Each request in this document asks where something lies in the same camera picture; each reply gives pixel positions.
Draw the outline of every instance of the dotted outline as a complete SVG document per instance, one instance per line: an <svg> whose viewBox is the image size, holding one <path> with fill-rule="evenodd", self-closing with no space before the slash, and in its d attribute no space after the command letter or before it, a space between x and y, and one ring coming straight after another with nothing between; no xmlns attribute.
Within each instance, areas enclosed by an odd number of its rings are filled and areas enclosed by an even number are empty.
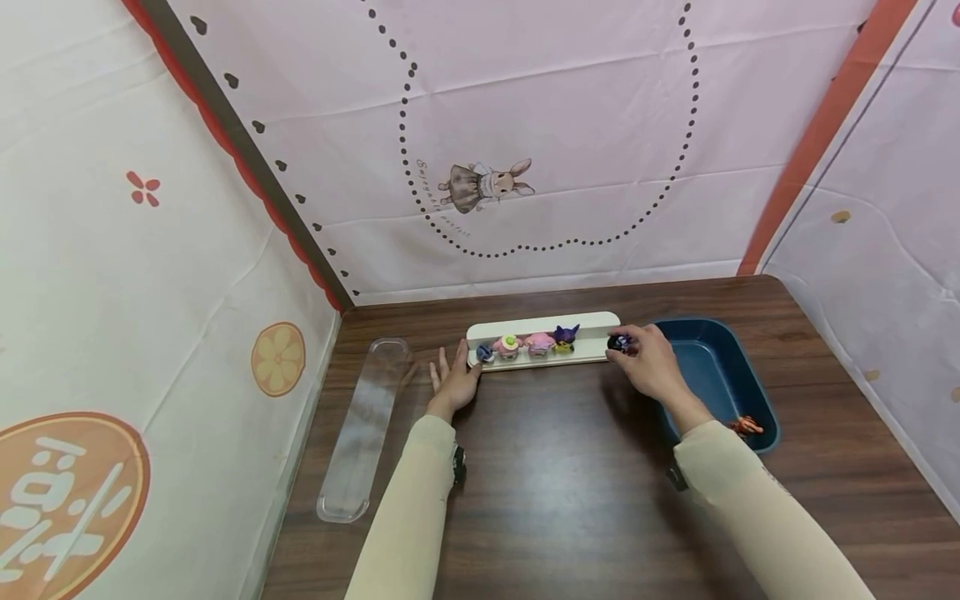
<svg viewBox="0 0 960 600"><path fill-rule="evenodd" d="M690 29L689 27L686 27L687 14L690 12L690 10L691 10L692 8L693 8L693 6L692 6L691 3L687 2L686 4L684 4L684 14L680 17L680 20L678 21L678 26L681 27L681 28L684 28L684 39L689 39L689 42L686 44L686 51L689 53L690 64L696 64L697 60L699 59L699 57L697 56L697 54L694 52L694 49L696 48L696 42L694 42L694 41L692 40L693 32L691 31L691 29ZM374 11L371 11L371 17L373 17L373 16L375 16L375 13L374 13ZM383 26L381 25L380 27L381 27L381 32L380 32L380 33L384 33L385 30L384 30ZM400 57L401 57L402 59L406 59L406 56L405 56L403 53L400 53L400 54L401 54ZM417 69L417 64L416 64L416 63L412 63L412 69L411 69L411 70L409 71L409 73L408 73L408 75L409 75L411 78L415 76L415 74L416 74L416 73L415 73L415 72L416 72L416 69ZM670 191L670 188L672 187L673 182L677 180L677 174L680 173L680 171L683 169L683 163L684 163L684 161L686 160L687 153L688 153L688 151L689 151L689 149L690 149L690 141L689 141L689 140L693 137L693 127L694 127L694 126L696 125L696 123L697 123L697 120L696 120L696 118L695 118L695 115L697 114L697 111L698 111L698 109L697 109L697 103L700 101L700 91L699 91L699 89L700 89L700 80L698 79L699 76L700 76L700 67L694 66L694 67L692 68L692 70L690 71L690 77L693 79L692 89L694 90L694 91L693 91L693 96L691 97L691 105L692 105L692 106L690 107L690 113L689 113L689 114L690 114L690 120L687 121L687 131L686 131L686 135L685 135L685 137L684 137L684 144L683 144L683 146L681 147L681 153L680 153L680 155L677 157L677 164L674 165L674 167L673 167L673 175L671 175L671 176L669 177L667 184L663 187L663 189L661 190L661 192L658 194L657 200L656 200L655 202L653 202L653 204L650 206L649 209L646 210L646 212L644 213L644 215L643 215L642 217L640 217L639 219L637 219L637 220L636 220L636 223L633 223L632 225L630 225L630 228L629 228L629 229L624 229L622 234L618 233L618 234L614 235L613 237L608 237L608 238L606 239L606 243L607 243L607 244L612 244L613 242L619 240L621 237L622 237L622 238L626 238L628 235L630 235L630 232L631 232L632 230L636 229L636 226L637 226L637 225L643 223L643 222L646 220L646 218L649 217L649 216L653 213L653 210L654 210L655 208L658 208L658 207L660 206L660 203L662 203L662 202L666 199L667 192ZM404 88L404 90L406 90L406 91L410 91L410 85L409 85L409 84L406 84L403 88ZM403 98L402 98L402 100L401 100L400 102L401 102L403 105L406 105L407 102L409 102L409 101L408 101L408 99L406 98L406 96L403 96ZM406 130L406 125L403 123L403 119L404 119L405 117L406 117L406 112L405 112L404 110L401 110L401 111L400 111L400 130L401 130L402 132ZM403 144L404 144L405 142L406 142L406 137L402 135L402 136L400 137L400 153L404 156L404 159L402 160L402 162L403 162L403 167L404 167L404 173L405 173L405 175L406 175L407 177L410 177L411 171L410 171L410 169L409 169L409 160L406 159L407 150L406 150L406 148L403 146ZM412 180L412 179L408 180L407 183L408 183L411 187L416 186L416 183L415 183L414 180ZM417 190L416 190L416 189L411 190L410 193L414 196L415 202L416 202L416 204L418 205L418 207L420 208L420 212L421 212L421 213L426 213L427 210L426 210L425 207L423 207L422 201L421 201L419 198L417 198ZM480 257L480 258L506 258L507 256L516 253L516 251L530 251L530 250L532 250L532 251L534 251L534 252L547 252L547 251L551 251L551 250L556 250L556 249L559 249L559 248L563 248L563 247L564 247L564 244L566 244L567 246L574 246L574 245L576 245L576 244L580 244L581 246L603 246L604 243L605 243L605 240L602 239L602 238L601 238L601 239L597 239L597 240L586 240L586 239L582 240L582 239L580 239L580 238L573 238L573 239L568 239L568 240L566 240L565 242L558 242L558 243L555 243L555 244L551 244L550 246L539 246L539 247L533 246L533 247L531 247L531 246L528 246L528 245L525 245L525 244L518 244L518 245L516 246L516 248L511 248L509 252L504 251L504 252L493 252L493 253L488 252L488 253L483 253L483 252L472 251L471 249L467 248L467 247L464 246L464 245L457 244L456 241L453 240L450 235L447 235L446 233L444 233L444 231L441 229L441 227L440 227L439 225L437 225L437 221L434 220L434 219L431 219L429 214L424 214L424 215L423 215L423 218L424 218L424 220L426 221L426 224L427 224L428 226L430 226L430 228L432 228L435 233L437 233L438 235L441 235L442 238L443 238L444 240L446 240L446 243L447 243L447 244L453 245L456 250L461 251L463 254L466 254L466 255L469 255L469 256L478 256L478 257Z"/></svg>
<svg viewBox="0 0 960 600"><path fill-rule="evenodd" d="M691 4L691 3L688 2L688 3L684 4L684 14L680 17L680 20L678 21L678 26L684 28L684 39L690 39L690 41L686 44L686 51L689 53L690 64L695 64L695 63L697 62L698 58L699 58L699 57L697 56L697 54L694 52L694 49L696 48L696 43L691 39L691 37L692 37L692 31L691 31L691 29L690 29L689 27L686 27L687 15L689 14L689 12L690 12L691 9L692 9L692 4ZM368 11L367 11L367 16L368 16L370 19L374 20L374 22L375 22L375 19L376 19L376 10L375 10L375 9L368 9ZM386 27L386 25L378 24L378 25L377 25L377 31L378 31L381 35L385 36L385 35L387 34L387 27ZM204 30L202 33L200 33L200 32L198 31L198 34L200 34L201 36L205 36L205 35L206 35L206 30ZM398 47L399 44L398 44L398 42L396 41L395 38L388 37L388 40L389 40L389 41L388 41L388 44L390 45L391 48L396 49L396 48ZM409 56L408 56L408 54L407 54L406 51L404 51L404 50L399 50L398 52L399 52L399 57L400 57L400 59L403 60L404 62L406 62L406 61L409 59ZM417 76L417 70L418 70L418 65L417 65L417 63L414 62L414 61L412 61L412 60L410 60L410 61L407 63L407 67L408 67L408 69L407 69L407 76L408 76L410 79L414 79L414 78ZM432 228L435 233L437 233L438 235L442 236L442 238L443 238L444 240L446 240L447 244L449 244L449 245L451 245L451 246L454 246L456 250L459 250L459 251L461 251L463 254L466 254L466 255L469 255L469 256L479 256L479 257L481 257L481 258L506 258L508 255L516 253L516 251L530 251L530 250L532 250L533 252L547 252L547 251L551 251L551 250L556 250L556 249L559 249L559 248L563 248L563 247L564 247L564 244L566 244L567 246L575 246L575 245L577 245L577 244L580 244L581 246L603 246L605 242L606 242L607 244L612 244L613 242L615 242L615 241L617 241L617 240L619 240L619 239L621 239L621 238L626 238L627 236L630 235L630 232L631 232L632 230L636 229L636 226L637 226L637 225L642 224L642 223L645 222L646 218L649 217L649 216L653 213L653 210L654 210L655 208L658 208L658 207L660 206L660 204L666 199L667 192L670 191L670 189L671 189L671 187L672 187L672 185L673 185L673 182L676 181L676 179L677 179L677 174L680 173L680 171L683 169L683 163L684 163L684 161L685 161L686 158L687 158L687 153L688 153L689 148L690 148L690 142L689 142L689 140L693 137L693 127L696 125L695 115L697 114L697 110L698 110L698 109L697 109L697 103L700 101L700 91L699 91L699 88L700 88L700 80L698 79L698 78L699 78L699 75L700 75L700 67L694 66L694 67L692 68L692 70L690 71L690 77L693 79L692 89L694 90L693 96L691 97L691 108L690 108L690 113L689 113L689 114L690 114L690 119L689 119L689 121L687 122L687 131L686 131L686 134L685 134L685 137L684 137L684 144L683 144L683 146L682 146L682 148L681 148L681 153L680 153L680 155L679 155L678 158L677 158L677 164L674 165L674 168L673 168L673 175L671 175L671 176L669 177L668 183L663 187L663 189L661 190L661 192L658 194L657 201L654 202L654 203L650 206L650 208L645 211L644 216L642 216L642 217L640 217L639 219L636 220L636 223L631 224L631 225L630 225L630 228L624 229L622 234L616 234L616 235L614 235L613 237L608 237L606 240L604 240L604 239L602 239L602 238L601 238L601 239L597 239L597 240L586 240L586 239L583 239L583 240L582 240L582 239L580 239L580 238L572 238L572 239L567 239L565 242L558 242L558 243L552 244L552 245L550 245L550 246L539 246L539 247L533 246L533 247L531 247L531 246L529 246L529 245L519 244L519 245L516 246L516 248L510 249L509 252L506 252L506 251L504 251L504 252L494 252L494 253L476 252L476 251L470 250L469 248L466 248L465 246L463 246L463 245L461 245L461 244L457 244L456 241L455 241L454 239L452 239L452 237L451 237L450 235L444 233L444 231L441 229L441 226L438 225L437 221L434 220L434 219L431 219L431 216L430 216L429 214L426 214L426 213L427 213L427 209L422 205L422 200L417 197L417 196L418 196L417 190L416 190L416 189L413 189L413 190L410 191L410 193L411 193L411 195L414 197L414 202L415 202L415 204L418 206L418 208L420 209L420 212L423 213L423 218L424 218L424 221L426 222L426 224L427 224L428 226L430 226L430 228ZM230 79L233 79L233 80L235 80L235 81L237 82L237 85L236 85L236 86L234 86L234 85L232 85L232 84L230 85L230 87L231 87L232 89L236 89L237 87L239 87L239 79L238 79L236 76L231 75L230 73L225 73L225 74L224 74L224 78L225 78L228 82L229 82ZM409 102L410 102L410 100L409 100L409 98L407 98L407 95L406 95L406 94L407 94L407 92L410 92L411 89L412 89L412 87L410 86L409 83L403 85L403 91L404 91L404 93L403 93L403 95L400 97L400 104L401 104L401 108L400 108L400 111L399 111L399 131L400 131L400 135L399 135L399 138L398 138L399 144L400 144L400 155L401 155L400 161L401 161L401 164L402 164L402 166L403 166L404 174L405 174L408 178L412 177L412 170L410 169L410 159L407 157L407 155L408 155L408 151L407 151L407 148L406 148L406 143L407 143L407 124L406 124L405 120L406 120L406 118L407 118L407 105L408 105ZM254 127L254 129L256 130L256 132L257 132L258 134L264 133L264 131L266 131L266 126L263 125L262 123L260 123L259 121L252 121L252 126ZM275 160L275 161L274 161L274 165L276 166L276 168L277 168L280 172L285 172L285 171L287 170L287 168L288 168L287 163L283 162L282 160ZM408 185L409 185L410 187L416 187L416 185L417 185L416 182L415 182L413 179L408 179L407 183L408 183ZM302 194L295 194L294 197L297 199L297 201L298 201L300 204L304 204L304 203L306 202L306 198L305 198ZM317 232L320 232L320 231L323 230L323 226L320 225L319 223L313 223L313 224L312 224L312 227L313 227L313 229L314 229L315 231L317 231ZM333 249L333 248L327 248L326 251L327 251L327 253L328 253L330 256L334 256L334 255L336 255L336 253L337 253L337 251L336 251L335 249ZM341 274L342 277L347 277L347 276L349 276L349 273L348 273L347 271L344 271L344 270L340 270L340 274ZM358 292L357 290L350 290L350 292L351 292L354 296L360 296L360 292Z"/></svg>

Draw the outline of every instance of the toy figurine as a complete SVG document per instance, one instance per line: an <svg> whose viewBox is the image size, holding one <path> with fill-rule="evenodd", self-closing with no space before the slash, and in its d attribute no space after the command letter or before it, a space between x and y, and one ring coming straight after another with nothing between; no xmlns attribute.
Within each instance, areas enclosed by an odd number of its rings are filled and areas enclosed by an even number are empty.
<svg viewBox="0 0 960 600"><path fill-rule="evenodd" d="M477 360L481 363L491 363L493 362L493 348L486 344L481 344L477 347Z"/></svg>
<svg viewBox="0 0 960 600"><path fill-rule="evenodd" d="M505 335L493 342L493 349L504 360L514 360L520 355L520 341L515 335Z"/></svg>
<svg viewBox="0 0 960 600"><path fill-rule="evenodd" d="M565 329L557 325L557 330L553 332L553 340L556 346L553 351L558 354L569 354L573 351L573 342L577 339L577 331L580 330L580 324L572 329Z"/></svg>
<svg viewBox="0 0 960 600"><path fill-rule="evenodd" d="M757 425L754 418L750 415L737 417L736 420L727 423L727 427L735 431L736 435L740 436L740 439L744 441L747 440L747 436L763 433L763 427Z"/></svg>
<svg viewBox="0 0 960 600"><path fill-rule="evenodd" d="M612 335L610 339L607 340L607 348L626 354L627 348L629 348L633 342L629 335Z"/></svg>
<svg viewBox="0 0 960 600"><path fill-rule="evenodd" d="M527 347L527 353L531 356L546 356L554 344L553 337L549 333L531 333L523 340L523 345Z"/></svg>

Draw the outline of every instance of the hand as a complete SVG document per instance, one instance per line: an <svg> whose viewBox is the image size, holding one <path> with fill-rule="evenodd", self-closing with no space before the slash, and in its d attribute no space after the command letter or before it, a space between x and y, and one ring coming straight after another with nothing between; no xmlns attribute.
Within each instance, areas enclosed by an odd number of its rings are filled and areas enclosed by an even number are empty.
<svg viewBox="0 0 960 600"><path fill-rule="evenodd" d="M483 363L478 363L473 369L467 369L467 340L460 340L457 347L457 356L453 359L453 368L446 364L446 350L440 348L437 365L430 363L430 380L433 382L433 399L426 406L426 414L439 417L446 422L453 420L453 413L470 404L477 391L477 381Z"/></svg>
<svg viewBox="0 0 960 600"><path fill-rule="evenodd" d="M713 420L704 403L687 387L673 347L659 327L623 325L608 335L628 335L633 340L627 354L607 350L607 359L623 369L638 392L659 401L669 411L681 435Z"/></svg>
<svg viewBox="0 0 960 600"><path fill-rule="evenodd" d="M623 369L638 392L660 402L690 393L673 347L659 327L623 325L612 329L609 335L630 336L629 355L607 350L607 359Z"/></svg>

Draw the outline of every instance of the left hand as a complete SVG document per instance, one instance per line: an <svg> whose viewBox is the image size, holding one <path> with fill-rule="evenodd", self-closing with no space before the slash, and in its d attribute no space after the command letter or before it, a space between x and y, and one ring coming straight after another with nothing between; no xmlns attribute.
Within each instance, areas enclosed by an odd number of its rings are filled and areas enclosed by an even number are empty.
<svg viewBox="0 0 960 600"><path fill-rule="evenodd" d="M483 370L483 363L473 369L467 368L467 340L460 340L457 356L453 359L453 368L446 364L446 350L440 348L437 365L430 363L430 380L433 382L433 399L427 404L426 414L439 417L446 422L453 420L453 413L470 404L477 391L477 381Z"/></svg>

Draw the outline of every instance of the brown wooden tabletop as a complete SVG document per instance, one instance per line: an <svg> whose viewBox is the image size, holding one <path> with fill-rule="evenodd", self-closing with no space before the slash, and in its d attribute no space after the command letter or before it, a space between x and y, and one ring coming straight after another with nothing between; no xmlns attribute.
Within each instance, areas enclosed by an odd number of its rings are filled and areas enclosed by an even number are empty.
<svg viewBox="0 0 960 600"><path fill-rule="evenodd" d="M763 462L877 598L960 597L960 527L783 286L756 276L358 308L330 361L263 600L341 599L407 432L430 398L425 361L476 323L611 310L624 323L728 324L780 419ZM367 513L315 503L367 349L402 337L422 366L396 399ZM617 368L483 375L454 421L468 479L448 503L436 600L762 598L731 545L663 475L652 401Z"/></svg>

